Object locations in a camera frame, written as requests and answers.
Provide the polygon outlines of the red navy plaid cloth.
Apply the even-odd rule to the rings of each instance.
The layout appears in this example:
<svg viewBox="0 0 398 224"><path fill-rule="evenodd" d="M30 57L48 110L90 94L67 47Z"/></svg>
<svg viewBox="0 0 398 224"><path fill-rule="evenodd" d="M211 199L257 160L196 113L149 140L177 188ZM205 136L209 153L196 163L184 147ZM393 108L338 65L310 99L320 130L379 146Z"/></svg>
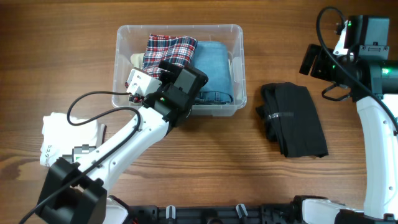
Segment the red navy plaid cloth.
<svg viewBox="0 0 398 224"><path fill-rule="evenodd" d="M159 67L161 61L184 68L191 64L197 46L198 41L186 35L150 34L144 52L144 63L140 69L159 79L165 71Z"/></svg>

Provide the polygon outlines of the blue denim jeans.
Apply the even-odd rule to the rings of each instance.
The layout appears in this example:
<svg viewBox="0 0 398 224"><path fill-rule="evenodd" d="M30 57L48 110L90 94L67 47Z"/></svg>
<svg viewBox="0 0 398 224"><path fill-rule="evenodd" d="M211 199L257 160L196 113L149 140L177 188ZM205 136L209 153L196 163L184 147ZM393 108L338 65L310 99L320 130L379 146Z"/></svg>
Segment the blue denim jeans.
<svg viewBox="0 0 398 224"><path fill-rule="evenodd" d="M228 105L234 101L228 49L225 44L199 41L192 65L208 77L208 82L195 98L196 105Z"/></svg>

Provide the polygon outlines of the cream cloth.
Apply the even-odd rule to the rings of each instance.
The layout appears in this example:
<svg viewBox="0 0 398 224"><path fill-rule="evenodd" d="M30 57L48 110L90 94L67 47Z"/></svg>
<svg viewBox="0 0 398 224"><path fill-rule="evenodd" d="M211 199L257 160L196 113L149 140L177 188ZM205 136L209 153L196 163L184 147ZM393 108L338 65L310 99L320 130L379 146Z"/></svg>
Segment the cream cloth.
<svg viewBox="0 0 398 224"><path fill-rule="evenodd" d="M132 54L130 60L133 67L142 68L144 63L144 53Z"/></svg>

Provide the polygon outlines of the black garment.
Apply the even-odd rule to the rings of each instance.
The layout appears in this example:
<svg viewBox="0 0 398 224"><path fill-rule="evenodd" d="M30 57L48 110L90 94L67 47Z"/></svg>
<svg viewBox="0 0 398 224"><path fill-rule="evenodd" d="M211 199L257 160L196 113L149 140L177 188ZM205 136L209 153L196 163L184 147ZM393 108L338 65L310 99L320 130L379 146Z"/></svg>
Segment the black garment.
<svg viewBox="0 0 398 224"><path fill-rule="evenodd" d="M256 112L264 122L266 138L279 144L285 157L328 155L317 109L305 86L290 82L261 86L263 105Z"/></svg>

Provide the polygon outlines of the white printed t-shirt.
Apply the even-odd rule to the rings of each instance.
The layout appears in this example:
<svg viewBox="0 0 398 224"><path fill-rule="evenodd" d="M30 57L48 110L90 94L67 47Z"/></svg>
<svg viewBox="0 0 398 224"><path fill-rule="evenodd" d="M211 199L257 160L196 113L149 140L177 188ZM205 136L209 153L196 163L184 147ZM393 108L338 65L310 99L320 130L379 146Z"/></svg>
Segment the white printed t-shirt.
<svg viewBox="0 0 398 224"><path fill-rule="evenodd" d="M74 147L84 144L100 147L104 142L106 125L92 121L82 126L72 126L64 113L51 113L43 117L44 140L40 148L40 165L50 167L59 157L71 156Z"/></svg>

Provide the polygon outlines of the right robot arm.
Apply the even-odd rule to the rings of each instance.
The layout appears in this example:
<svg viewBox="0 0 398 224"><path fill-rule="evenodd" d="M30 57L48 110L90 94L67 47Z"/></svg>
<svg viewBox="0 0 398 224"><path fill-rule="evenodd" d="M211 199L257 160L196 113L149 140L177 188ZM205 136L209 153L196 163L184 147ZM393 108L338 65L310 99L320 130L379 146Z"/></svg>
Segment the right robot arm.
<svg viewBox="0 0 398 224"><path fill-rule="evenodd" d="M305 223L397 223L397 61L387 44L389 18L350 16L338 24L334 49L310 44L300 73L350 92L364 134L366 196L362 210L323 198L302 201Z"/></svg>

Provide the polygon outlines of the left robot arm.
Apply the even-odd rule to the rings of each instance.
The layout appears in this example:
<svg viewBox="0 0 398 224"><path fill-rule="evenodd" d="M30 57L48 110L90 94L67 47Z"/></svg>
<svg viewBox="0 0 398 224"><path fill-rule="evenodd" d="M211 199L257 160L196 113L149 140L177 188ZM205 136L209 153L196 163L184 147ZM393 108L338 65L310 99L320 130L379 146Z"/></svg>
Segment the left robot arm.
<svg viewBox="0 0 398 224"><path fill-rule="evenodd" d="M191 66L161 61L153 78L141 69L130 72L125 95L143 97L134 117L99 148L69 163L59 158L50 167L37 205L21 220L36 214L46 223L134 223L129 208L109 196L119 176L149 147L184 122L208 77Z"/></svg>

